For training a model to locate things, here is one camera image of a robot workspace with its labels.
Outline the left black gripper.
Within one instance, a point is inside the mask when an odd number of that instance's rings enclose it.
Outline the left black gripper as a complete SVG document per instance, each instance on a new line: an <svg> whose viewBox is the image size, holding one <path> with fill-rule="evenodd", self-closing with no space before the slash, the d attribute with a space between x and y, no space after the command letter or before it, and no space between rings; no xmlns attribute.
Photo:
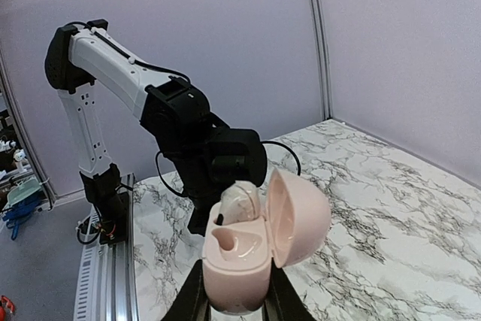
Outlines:
<svg viewBox="0 0 481 321"><path fill-rule="evenodd" d="M188 230L192 235L205 236L211 208L216 204L216 199L209 197L206 199L192 200L194 209L188 223Z"/></svg>

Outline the pink earbud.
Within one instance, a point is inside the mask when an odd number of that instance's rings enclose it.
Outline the pink earbud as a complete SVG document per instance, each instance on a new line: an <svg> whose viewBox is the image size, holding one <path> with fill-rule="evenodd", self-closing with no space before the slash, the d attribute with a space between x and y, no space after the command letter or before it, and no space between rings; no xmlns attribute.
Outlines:
<svg viewBox="0 0 481 321"><path fill-rule="evenodd" d="M221 195L218 226L256 220L260 217L259 191L253 183L237 180Z"/></svg>

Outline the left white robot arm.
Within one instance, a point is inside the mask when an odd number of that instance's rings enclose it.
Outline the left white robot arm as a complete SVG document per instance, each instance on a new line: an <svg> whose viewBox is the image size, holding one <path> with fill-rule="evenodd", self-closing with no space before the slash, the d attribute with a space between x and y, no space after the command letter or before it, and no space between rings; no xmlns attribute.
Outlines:
<svg viewBox="0 0 481 321"><path fill-rule="evenodd" d="M44 70L68 116L86 199L98 211L108 237L125 236L127 205L117 192L120 172L95 112L97 83L126 105L174 164L182 194L194 206L188 224L192 234L205 233L210 209L235 181L263 184L267 155L259 134L221 120L185 74L145 63L128 51L109 36L106 20L59 27Z"/></svg>

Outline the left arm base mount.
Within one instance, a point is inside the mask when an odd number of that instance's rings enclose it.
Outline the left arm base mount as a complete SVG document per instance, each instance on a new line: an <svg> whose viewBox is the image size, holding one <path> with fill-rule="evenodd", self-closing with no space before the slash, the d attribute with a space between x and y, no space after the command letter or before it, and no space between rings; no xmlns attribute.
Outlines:
<svg viewBox="0 0 481 321"><path fill-rule="evenodd" d="M92 177L80 173L86 200L94 207L98 221L88 226L89 220L77 227L77 240L82 245L95 243L115 244L128 240L128 220L133 189L121 182L115 164L102 174Z"/></svg>

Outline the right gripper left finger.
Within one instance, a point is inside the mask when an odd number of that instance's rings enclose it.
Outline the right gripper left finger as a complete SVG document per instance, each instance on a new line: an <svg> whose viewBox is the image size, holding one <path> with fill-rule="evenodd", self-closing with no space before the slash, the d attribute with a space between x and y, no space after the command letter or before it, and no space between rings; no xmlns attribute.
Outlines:
<svg viewBox="0 0 481 321"><path fill-rule="evenodd" d="M205 290L202 261L192 267L181 290L162 321L205 320Z"/></svg>

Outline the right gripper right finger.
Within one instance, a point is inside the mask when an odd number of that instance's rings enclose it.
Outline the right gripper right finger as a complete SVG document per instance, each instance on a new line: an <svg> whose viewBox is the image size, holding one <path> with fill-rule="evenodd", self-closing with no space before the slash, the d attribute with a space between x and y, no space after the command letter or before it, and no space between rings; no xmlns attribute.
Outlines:
<svg viewBox="0 0 481 321"><path fill-rule="evenodd" d="M268 289L270 321L314 321L282 268L273 266Z"/></svg>

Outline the pink round earbud case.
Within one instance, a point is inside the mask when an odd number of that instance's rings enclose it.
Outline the pink round earbud case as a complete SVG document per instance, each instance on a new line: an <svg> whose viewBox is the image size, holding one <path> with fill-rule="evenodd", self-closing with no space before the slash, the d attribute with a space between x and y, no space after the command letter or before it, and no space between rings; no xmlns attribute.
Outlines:
<svg viewBox="0 0 481 321"><path fill-rule="evenodd" d="M268 294L273 266L311 257L331 225L326 195L297 174L274 169L256 220L218 226L220 201L210 210L202 250L203 281L211 306L221 313L258 310Z"/></svg>

